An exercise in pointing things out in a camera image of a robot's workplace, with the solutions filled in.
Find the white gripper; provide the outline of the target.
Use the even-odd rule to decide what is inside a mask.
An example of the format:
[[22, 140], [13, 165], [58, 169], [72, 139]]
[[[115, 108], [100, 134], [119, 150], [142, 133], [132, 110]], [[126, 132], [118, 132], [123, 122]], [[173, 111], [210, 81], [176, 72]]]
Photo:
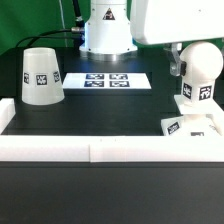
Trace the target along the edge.
[[130, 29], [145, 45], [164, 44], [170, 74], [184, 76], [181, 43], [224, 37], [224, 0], [132, 0]]

